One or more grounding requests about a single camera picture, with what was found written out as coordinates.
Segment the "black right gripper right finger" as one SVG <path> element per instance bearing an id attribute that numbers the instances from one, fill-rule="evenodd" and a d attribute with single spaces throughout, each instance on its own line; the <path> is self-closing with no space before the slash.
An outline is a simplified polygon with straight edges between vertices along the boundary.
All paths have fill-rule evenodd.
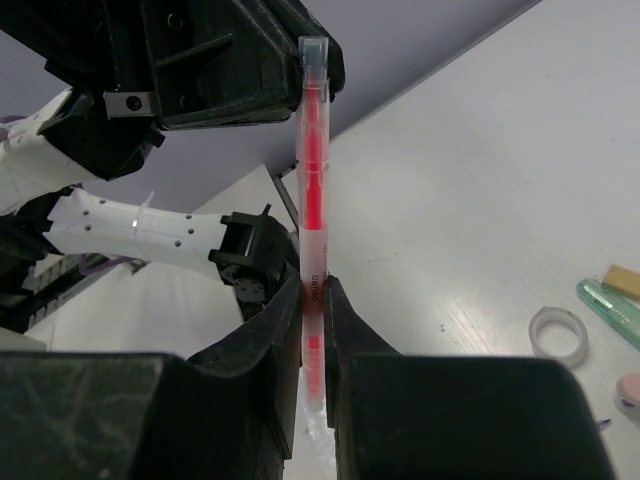
<path id="1" fill-rule="evenodd" d="M 587 399 L 553 360 L 398 352 L 325 284 L 328 425 L 341 479 L 611 479 Z"/>

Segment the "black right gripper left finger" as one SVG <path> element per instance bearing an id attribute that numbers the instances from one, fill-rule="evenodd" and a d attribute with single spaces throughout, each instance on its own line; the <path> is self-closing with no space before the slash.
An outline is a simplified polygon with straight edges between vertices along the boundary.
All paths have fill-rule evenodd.
<path id="1" fill-rule="evenodd" d="M 181 359 L 5 352 L 5 479 L 279 479 L 293 450 L 301 282 Z"/>

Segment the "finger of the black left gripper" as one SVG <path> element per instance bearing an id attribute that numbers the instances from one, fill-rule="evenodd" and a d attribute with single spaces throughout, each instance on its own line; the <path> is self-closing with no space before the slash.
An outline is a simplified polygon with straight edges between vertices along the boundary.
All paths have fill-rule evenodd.
<path id="1" fill-rule="evenodd" d="M 302 37 L 325 37 L 332 95 L 341 46 L 300 1 L 143 1 L 145 42 L 164 130 L 287 120 L 302 95 Z"/>
<path id="2" fill-rule="evenodd" d="M 164 137 L 142 114 L 152 89 L 137 1 L 4 1 L 1 29 L 70 87 L 39 132 L 91 174 L 138 171 Z"/>

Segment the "red highlighter pen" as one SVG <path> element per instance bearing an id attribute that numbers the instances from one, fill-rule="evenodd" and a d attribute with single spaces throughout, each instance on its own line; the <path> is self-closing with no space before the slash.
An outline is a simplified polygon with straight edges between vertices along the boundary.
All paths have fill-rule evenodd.
<path id="1" fill-rule="evenodd" d="M 325 396 L 324 283 L 327 278 L 329 170 L 329 39 L 301 37 L 302 99 L 296 112 L 298 236 L 302 282 L 302 372 L 307 408 Z"/>

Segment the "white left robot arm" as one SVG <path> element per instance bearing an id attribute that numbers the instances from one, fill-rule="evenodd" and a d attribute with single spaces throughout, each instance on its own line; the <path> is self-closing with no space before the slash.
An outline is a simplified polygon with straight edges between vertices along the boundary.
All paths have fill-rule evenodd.
<path id="1" fill-rule="evenodd" d="M 91 195 L 139 171 L 169 131 L 287 120 L 299 43 L 326 29 L 299 1 L 5 1 L 1 28 L 66 89 L 1 124 L 1 324 L 24 332 L 52 299 L 25 284 L 48 255 L 175 265 L 232 286 L 245 318 L 291 268 L 267 213 L 196 215 Z"/>

